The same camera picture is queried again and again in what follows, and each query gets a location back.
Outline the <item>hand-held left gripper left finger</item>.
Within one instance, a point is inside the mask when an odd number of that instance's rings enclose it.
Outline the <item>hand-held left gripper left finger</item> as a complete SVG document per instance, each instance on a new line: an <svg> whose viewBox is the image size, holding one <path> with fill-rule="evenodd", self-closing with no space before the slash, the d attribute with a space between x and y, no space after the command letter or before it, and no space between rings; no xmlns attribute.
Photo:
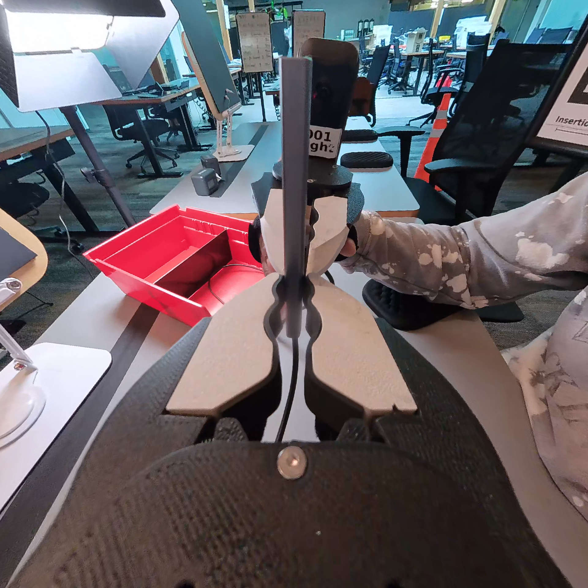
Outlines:
<svg viewBox="0 0 588 588"><path fill-rule="evenodd" d="M167 412L221 417L266 387L276 384L281 391L279 351L270 324L281 278L271 273L212 316L168 400Z"/></svg>

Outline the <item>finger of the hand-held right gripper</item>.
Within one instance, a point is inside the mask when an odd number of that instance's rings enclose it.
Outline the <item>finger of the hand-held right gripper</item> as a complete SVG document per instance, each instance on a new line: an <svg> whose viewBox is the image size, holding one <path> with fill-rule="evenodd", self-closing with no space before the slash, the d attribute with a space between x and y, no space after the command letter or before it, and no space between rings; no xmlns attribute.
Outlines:
<svg viewBox="0 0 588 588"><path fill-rule="evenodd" d="M269 191L266 208L261 215L261 233L270 265L277 273L284 275L285 236L283 190L281 188L272 188Z"/></svg>
<svg viewBox="0 0 588 588"><path fill-rule="evenodd" d="M306 275L319 276L333 264L346 243L348 200L341 196L321 197L314 201L312 212L317 218L312 225Z"/></svg>

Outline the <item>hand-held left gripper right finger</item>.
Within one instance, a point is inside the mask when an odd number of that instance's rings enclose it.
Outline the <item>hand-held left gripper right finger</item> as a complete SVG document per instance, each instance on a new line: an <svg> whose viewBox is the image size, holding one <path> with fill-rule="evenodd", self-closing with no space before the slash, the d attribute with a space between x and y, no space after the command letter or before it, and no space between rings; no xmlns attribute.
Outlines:
<svg viewBox="0 0 588 588"><path fill-rule="evenodd" d="M368 308L328 280L307 290L305 401L322 422L414 414L416 402Z"/></svg>

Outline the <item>grey usb hub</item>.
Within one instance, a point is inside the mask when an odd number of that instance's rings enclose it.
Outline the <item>grey usb hub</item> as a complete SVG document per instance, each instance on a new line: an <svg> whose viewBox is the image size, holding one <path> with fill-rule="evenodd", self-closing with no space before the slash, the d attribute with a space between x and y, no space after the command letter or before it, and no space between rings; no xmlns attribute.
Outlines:
<svg viewBox="0 0 588 588"><path fill-rule="evenodd" d="M286 334L302 328L312 59L281 59L282 195Z"/></svg>

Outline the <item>red plastic bin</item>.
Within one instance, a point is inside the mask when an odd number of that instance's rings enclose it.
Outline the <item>red plastic bin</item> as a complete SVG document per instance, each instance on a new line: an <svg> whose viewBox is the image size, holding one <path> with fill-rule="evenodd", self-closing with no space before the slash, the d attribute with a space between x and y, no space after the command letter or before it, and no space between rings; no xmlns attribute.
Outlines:
<svg viewBox="0 0 588 588"><path fill-rule="evenodd" d="M264 278L249 249L250 225L247 219L172 205L93 247L84 257L124 294L195 326ZM206 238L223 230L228 231L232 260L197 292L195 300L145 281L189 246L199 245L201 234Z"/></svg>

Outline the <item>person's right forearm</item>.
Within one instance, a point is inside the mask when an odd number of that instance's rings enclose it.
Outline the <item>person's right forearm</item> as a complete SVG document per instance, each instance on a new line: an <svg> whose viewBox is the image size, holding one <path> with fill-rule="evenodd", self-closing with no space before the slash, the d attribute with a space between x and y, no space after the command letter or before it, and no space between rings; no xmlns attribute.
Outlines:
<svg viewBox="0 0 588 588"><path fill-rule="evenodd" d="M408 295L480 309L542 290L587 289L587 173L523 207L458 224L364 211L347 273Z"/></svg>

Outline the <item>person's right hand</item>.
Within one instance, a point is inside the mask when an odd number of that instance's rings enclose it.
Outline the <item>person's right hand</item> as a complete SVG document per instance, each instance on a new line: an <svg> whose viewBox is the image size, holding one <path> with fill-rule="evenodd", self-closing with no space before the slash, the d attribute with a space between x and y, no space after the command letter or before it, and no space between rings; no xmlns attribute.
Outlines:
<svg viewBox="0 0 588 588"><path fill-rule="evenodd" d="M350 266L354 264L356 254L358 250L358 235L355 224L351 224L349 227L349 233L345 240L345 243L339 252L336 263L342 266Z"/></svg>

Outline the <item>white whiteboard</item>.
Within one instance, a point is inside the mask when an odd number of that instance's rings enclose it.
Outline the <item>white whiteboard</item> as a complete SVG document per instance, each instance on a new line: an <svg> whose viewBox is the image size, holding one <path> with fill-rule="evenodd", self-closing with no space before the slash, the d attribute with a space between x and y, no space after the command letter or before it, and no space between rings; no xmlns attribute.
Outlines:
<svg viewBox="0 0 588 588"><path fill-rule="evenodd" d="M292 56L297 58L305 41L312 38L324 38L324 10L294 10L292 12Z"/></svg>
<svg viewBox="0 0 588 588"><path fill-rule="evenodd" d="M270 15L267 12L238 13L236 23L244 73L273 71Z"/></svg>

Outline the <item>black bin divider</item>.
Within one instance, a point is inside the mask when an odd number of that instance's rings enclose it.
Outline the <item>black bin divider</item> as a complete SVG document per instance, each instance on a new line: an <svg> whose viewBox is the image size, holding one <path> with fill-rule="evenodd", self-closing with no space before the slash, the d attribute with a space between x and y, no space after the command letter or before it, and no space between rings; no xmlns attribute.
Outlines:
<svg viewBox="0 0 588 588"><path fill-rule="evenodd" d="M231 260L227 230L206 238L201 234L199 245L189 246L148 275L145 281L195 300L197 292Z"/></svg>

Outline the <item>orange traffic cone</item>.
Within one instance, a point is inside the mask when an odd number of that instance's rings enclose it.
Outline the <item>orange traffic cone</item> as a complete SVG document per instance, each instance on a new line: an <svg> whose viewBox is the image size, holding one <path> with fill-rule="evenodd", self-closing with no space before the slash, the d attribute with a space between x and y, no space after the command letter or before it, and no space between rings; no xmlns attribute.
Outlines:
<svg viewBox="0 0 588 588"><path fill-rule="evenodd" d="M433 154L439 141L439 138L441 137L443 131L447 127L447 113L450 107L451 99L451 93L443 94L440 107L437 110L437 115L433 122L432 129L430 131L429 139L424 147L424 151L422 153L417 170L415 172L415 179L423 180L426 183L429 183L429 173L425 171L424 166L432 162Z"/></svg>

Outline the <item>black office chair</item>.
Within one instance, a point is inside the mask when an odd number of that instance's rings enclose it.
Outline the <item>black office chair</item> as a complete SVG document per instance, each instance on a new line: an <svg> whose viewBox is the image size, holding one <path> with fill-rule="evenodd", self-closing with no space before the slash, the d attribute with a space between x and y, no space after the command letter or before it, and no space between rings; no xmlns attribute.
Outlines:
<svg viewBox="0 0 588 588"><path fill-rule="evenodd" d="M421 221L454 225L492 214L572 48L570 43L497 43L440 134L432 161L424 166L429 179L405 179Z"/></svg>
<svg viewBox="0 0 588 588"><path fill-rule="evenodd" d="M164 172L161 168L158 158L164 158L171 161L174 168L177 167L179 153L176 149L161 148L159 146L159 137L167 134L171 127L164 119L149 118L141 119L139 111L130 106L102 106L108 118L113 137L117 141L134 141L141 143L143 149L130 157L126 162L126 168L132 167L131 162L135 159L141 159L139 166L141 172L138 174L139 179L159 179L159 178L180 178L182 172L168 171Z"/></svg>

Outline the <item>white metal stand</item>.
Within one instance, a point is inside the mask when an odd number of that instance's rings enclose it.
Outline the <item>white metal stand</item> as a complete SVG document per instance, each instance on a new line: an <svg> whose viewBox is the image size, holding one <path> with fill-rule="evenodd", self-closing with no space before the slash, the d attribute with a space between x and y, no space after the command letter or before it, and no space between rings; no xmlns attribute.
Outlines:
<svg viewBox="0 0 588 588"><path fill-rule="evenodd" d="M83 345L98 326L99 309L75 302L63 323L66 343L24 349L1 327L10 358L1 369L1 510L88 397L112 363L110 351Z"/></svg>

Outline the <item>grey light stand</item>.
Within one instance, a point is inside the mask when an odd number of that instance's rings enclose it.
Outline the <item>grey light stand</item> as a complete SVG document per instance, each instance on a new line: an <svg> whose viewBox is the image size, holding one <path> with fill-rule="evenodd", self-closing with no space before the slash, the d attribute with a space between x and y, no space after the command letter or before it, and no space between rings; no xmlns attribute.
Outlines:
<svg viewBox="0 0 588 588"><path fill-rule="evenodd" d="M111 176L94 144L92 143L91 138L84 128L84 124L77 115L77 107L61 107L60 111L63 113L79 143L83 147L88 159L92 163L92 168L89 170L90 177L94 178L107 191L107 194L114 202L120 216L122 217L125 226L131 227L135 225L136 220L134 216L132 215L122 194L120 193L120 190L117 188L113 177ZM69 208L76 220L82 226L84 232L88 235L104 236L110 238L120 232L120 229L115 229L113 231L99 229L81 201L68 186L65 180L65 175L59 167L57 160L54 158L49 147L49 141L51 137L50 126L39 111L35 111L35 113L38 115L47 129L47 138L45 141L46 165L43 169L43 172L45 173L45 176L51 185L59 194L61 203L65 204Z"/></svg>

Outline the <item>framed white sign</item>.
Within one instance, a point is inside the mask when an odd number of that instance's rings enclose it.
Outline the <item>framed white sign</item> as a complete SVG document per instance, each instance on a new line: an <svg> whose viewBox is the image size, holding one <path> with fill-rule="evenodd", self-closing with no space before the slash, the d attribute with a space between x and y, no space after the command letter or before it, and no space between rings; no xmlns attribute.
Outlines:
<svg viewBox="0 0 588 588"><path fill-rule="evenodd" d="M587 31L583 31L529 129L527 146L587 158Z"/></svg>

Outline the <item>studio light panel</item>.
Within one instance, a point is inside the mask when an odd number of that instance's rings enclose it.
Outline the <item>studio light panel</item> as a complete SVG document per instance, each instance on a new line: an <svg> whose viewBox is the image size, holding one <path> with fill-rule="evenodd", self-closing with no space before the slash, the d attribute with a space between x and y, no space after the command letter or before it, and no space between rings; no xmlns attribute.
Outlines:
<svg viewBox="0 0 588 588"><path fill-rule="evenodd" d="M1 89L20 112L120 98L178 21L172 1L1 1Z"/></svg>

